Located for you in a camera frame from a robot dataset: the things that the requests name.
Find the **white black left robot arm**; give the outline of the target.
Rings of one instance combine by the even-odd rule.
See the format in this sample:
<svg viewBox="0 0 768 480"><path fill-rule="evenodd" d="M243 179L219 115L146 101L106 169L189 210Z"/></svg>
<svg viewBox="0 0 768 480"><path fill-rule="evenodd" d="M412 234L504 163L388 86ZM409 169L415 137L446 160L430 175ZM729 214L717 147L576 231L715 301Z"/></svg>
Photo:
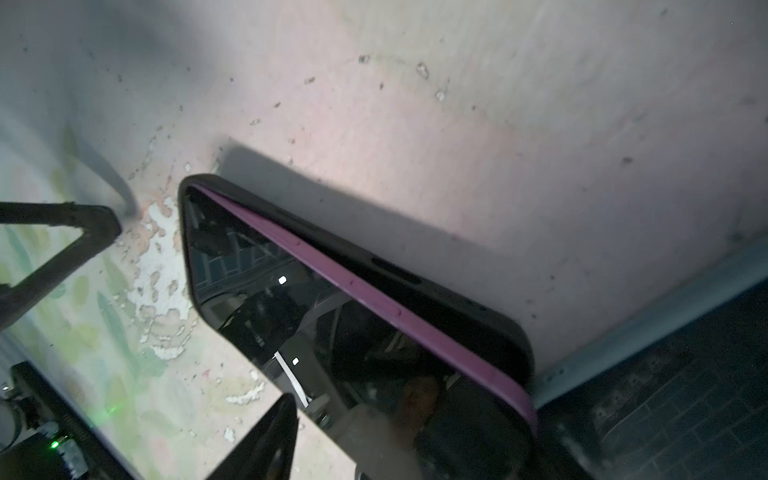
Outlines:
<svg viewBox="0 0 768 480"><path fill-rule="evenodd" d="M72 273L110 246L121 226L105 206L71 202L1 205L4 225L70 227L80 236L41 267L1 285L1 327L7 329ZM1 421L11 438L1 448L4 479L128 479L131 474L98 432L30 362L9 369Z"/></svg>

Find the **purple edged phone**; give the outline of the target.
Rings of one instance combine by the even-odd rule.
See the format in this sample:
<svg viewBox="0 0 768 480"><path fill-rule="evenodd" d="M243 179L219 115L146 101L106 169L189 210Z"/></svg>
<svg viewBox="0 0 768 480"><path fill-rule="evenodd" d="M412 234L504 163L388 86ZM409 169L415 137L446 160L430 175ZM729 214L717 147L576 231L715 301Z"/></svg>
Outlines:
<svg viewBox="0 0 768 480"><path fill-rule="evenodd" d="M456 342L437 303L407 306L212 187L179 193L203 320L355 465L358 479L518 479L537 417L526 359Z"/></svg>

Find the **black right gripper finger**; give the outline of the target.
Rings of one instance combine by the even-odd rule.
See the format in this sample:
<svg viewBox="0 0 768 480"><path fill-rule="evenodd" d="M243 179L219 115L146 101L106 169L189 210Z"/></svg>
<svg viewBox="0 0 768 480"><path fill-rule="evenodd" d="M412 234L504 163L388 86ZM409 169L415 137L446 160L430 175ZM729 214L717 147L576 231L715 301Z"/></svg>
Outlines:
<svg viewBox="0 0 768 480"><path fill-rule="evenodd" d="M208 479L289 480L297 433L295 399L282 394Z"/></svg>

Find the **black phone case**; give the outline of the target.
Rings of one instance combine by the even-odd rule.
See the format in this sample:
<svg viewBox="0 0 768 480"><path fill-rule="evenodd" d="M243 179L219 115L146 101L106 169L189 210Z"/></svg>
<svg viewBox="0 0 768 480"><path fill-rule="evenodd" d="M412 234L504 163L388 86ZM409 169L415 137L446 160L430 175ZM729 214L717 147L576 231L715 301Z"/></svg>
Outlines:
<svg viewBox="0 0 768 480"><path fill-rule="evenodd" d="M261 365L269 348L299 329L298 301L278 290L306 284L308 274L279 283L301 267L285 248L303 248L314 262L349 273L367 287L362 300L378 309L408 311L471 356L526 386L535 361L514 321L371 252L216 175L184 179L178 192L185 264L192 303L206 323Z"/></svg>

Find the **blue phone black screen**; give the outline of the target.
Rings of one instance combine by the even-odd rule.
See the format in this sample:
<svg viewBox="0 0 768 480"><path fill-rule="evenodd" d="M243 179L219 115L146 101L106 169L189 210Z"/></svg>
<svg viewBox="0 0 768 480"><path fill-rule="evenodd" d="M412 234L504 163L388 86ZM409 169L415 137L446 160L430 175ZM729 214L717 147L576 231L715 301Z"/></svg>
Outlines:
<svg viewBox="0 0 768 480"><path fill-rule="evenodd" d="M767 284L761 282L540 412L565 479L764 479Z"/></svg>

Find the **light blue phone case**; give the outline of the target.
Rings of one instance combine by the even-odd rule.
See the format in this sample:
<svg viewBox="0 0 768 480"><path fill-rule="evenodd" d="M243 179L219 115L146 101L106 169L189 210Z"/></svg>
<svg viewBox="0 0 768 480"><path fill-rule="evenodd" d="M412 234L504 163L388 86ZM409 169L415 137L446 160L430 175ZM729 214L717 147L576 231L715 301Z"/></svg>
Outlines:
<svg viewBox="0 0 768 480"><path fill-rule="evenodd" d="M542 373L533 396L540 414L553 400L638 354L761 282L767 284L767 242L758 239L689 283ZM541 440L528 479L565 479Z"/></svg>

